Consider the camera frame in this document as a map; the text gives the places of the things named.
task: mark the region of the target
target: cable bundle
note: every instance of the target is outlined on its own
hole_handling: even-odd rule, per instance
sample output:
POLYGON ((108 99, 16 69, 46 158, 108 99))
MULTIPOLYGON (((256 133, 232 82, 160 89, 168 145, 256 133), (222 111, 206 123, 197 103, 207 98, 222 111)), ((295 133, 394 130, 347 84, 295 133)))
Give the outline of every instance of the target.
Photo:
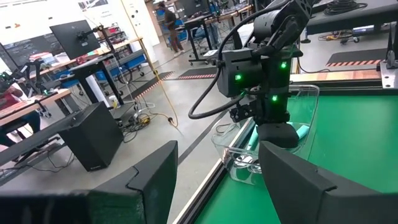
POLYGON ((328 7, 323 11, 325 15, 334 16, 344 12, 350 12, 355 9, 361 9, 368 6, 366 3, 356 3, 355 0, 334 0, 328 4, 328 7))

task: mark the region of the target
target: concrete floor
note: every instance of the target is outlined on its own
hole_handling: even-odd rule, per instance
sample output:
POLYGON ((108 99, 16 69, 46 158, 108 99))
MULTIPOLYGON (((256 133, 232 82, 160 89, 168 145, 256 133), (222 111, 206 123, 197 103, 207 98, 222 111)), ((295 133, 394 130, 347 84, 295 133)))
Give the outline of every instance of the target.
MULTIPOLYGON (((361 42, 355 44, 353 42, 347 45, 340 45, 339 42, 320 42, 317 36, 311 36, 311 44, 302 45, 305 56, 301 59, 301 63, 306 70, 321 70, 325 68, 325 64, 331 54, 336 52, 380 49, 387 46, 387 36, 379 35, 375 37, 362 38, 361 42)), ((166 48, 164 43, 155 46, 155 52, 159 61, 155 64, 158 66, 159 73, 174 71, 171 78, 177 78, 183 72, 193 68, 188 64, 189 47, 187 53, 173 58, 173 52, 166 48)), ((201 63, 194 64, 194 68, 205 67, 201 63)), ((353 69, 357 67, 335 67, 331 70, 353 69)), ((149 69, 143 68, 145 72, 149 72, 146 76, 140 77, 138 73, 134 74, 137 81, 150 80, 153 74, 149 69)), ((211 80, 174 80, 163 82, 164 88, 169 95, 178 116, 178 130, 169 125, 167 119, 161 116, 154 118, 151 124, 142 131, 139 131, 135 140, 128 144, 122 144, 116 153, 112 164, 104 170, 96 172, 86 172, 78 160, 75 160, 70 166, 58 173, 39 172, 33 169, 24 172, 22 175, 0 187, 0 191, 7 190, 73 190, 73 189, 92 189, 106 182, 110 178, 118 175, 127 168, 146 157, 158 147, 162 146, 169 140, 178 141, 178 153, 181 155, 196 138, 214 121, 217 115, 201 120, 191 120, 188 118, 188 111, 192 104, 197 100, 201 93, 210 84, 211 80)), ((134 82, 136 87, 140 87, 145 82, 134 82)), ((128 94, 128 90, 122 84, 118 84, 121 90, 128 94)), ((165 99, 162 89, 159 85, 153 88, 145 96, 147 102, 155 103, 156 107, 151 109, 153 113, 165 113, 173 116, 172 110, 165 99)), ((197 113, 207 111, 217 107, 227 101, 223 95, 218 93, 216 88, 212 89, 202 104, 198 107, 197 113)), ((82 101, 87 101, 84 97, 76 100, 77 103, 84 107, 82 101)), ((53 117, 51 119, 43 119, 43 127, 63 117, 60 110, 55 106, 49 106, 53 117)), ((230 123, 228 114, 221 118, 218 124, 230 123)), ((188 202, 190 197, 196 191, 203 179, 209 173, 210 169, 218 160, 219 155, 211 143, 213 131, 208 133, 206 137, 194 148, 192 153, 179 165, 177 185, 174 193, 174 200, 169 216, 169 223, 177 217, 181 209, 188 202)), ((65 147, 52 156, 52 160, 57 165, 65 164, 70 155, 69 148, 65 147)), ((36 166, 39 169, 54 169, 48 160, 44 160, 36 166)))

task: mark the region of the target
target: lab table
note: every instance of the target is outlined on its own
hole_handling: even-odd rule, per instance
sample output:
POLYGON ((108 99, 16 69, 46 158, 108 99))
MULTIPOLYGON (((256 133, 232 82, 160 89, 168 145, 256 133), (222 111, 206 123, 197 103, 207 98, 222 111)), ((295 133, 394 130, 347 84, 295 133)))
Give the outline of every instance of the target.
MULTIPOLYGON (((371 189, 397 192, 398 90, 383 89, 375 70, 345 74, 360 80, 328 81, 333 73, 319 73, 303 81, 292 75, 301 81, 295 84, 320 87, 308 160, 371 189)), ((253 127, 253 121, 242 126, 233 146, 244 148, 253 127)), ((232 180, 219 160, 174 223, 280 223, 263 179, 255 181, 232 180)))

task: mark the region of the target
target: yellow cable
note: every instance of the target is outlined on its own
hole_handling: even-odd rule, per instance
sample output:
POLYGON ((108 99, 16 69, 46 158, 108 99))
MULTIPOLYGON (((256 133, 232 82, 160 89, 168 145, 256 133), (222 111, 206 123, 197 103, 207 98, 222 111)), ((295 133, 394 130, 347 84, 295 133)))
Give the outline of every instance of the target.
POLYGON ((174 113, 174 116, 175 116, 175 123, 174 123, 174 121, 173 121, 173 118, 167 116, 166 114, 163 114, 163 113, 151 113, 151 112, 150 112, 150 113, 151 113, 151 114, 155 114, 155 115, 165 116, 165 117, 167 118, 167 120, 169 121, 169 123, 170 123, 172 126, 174 126, 174 127, 176 128, 176 127, 178 127, 178 116, 177 116, 177 113, 175 112, 175 109, 174 109, 174 107, 173 107, 173 104, 171 103, 171 101, 170 101, 170 99, 169 99, 169 96, 167 95, 166 90, 165 90, 164 87, 163 87, 163 81, 160 79, 157 70, 154 70, 154 74, 155 74, 156 78, 158 79, 158 81, 159 81, 159 83, 160 83, 160 86, 162 87, 163 93, 164 93, 164 95, 166 96, 166 99, 167 99, 167 101, 169 102, 170 107, 171 107, 172 110, 173 110, 173 113, 174 113))

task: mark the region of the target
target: green led light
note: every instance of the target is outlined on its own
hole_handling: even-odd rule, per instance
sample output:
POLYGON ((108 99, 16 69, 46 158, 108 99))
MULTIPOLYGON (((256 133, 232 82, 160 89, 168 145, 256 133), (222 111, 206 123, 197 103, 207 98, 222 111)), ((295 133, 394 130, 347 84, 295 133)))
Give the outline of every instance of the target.
POLYGON ((286 62, 282 62, 282 64, 280 65, 281 69, 285 69, 287 68, 287 63, 286 62))
POLYGON ((235 80, 236 81, 242 80, 242 75, 235 75, 235 80))

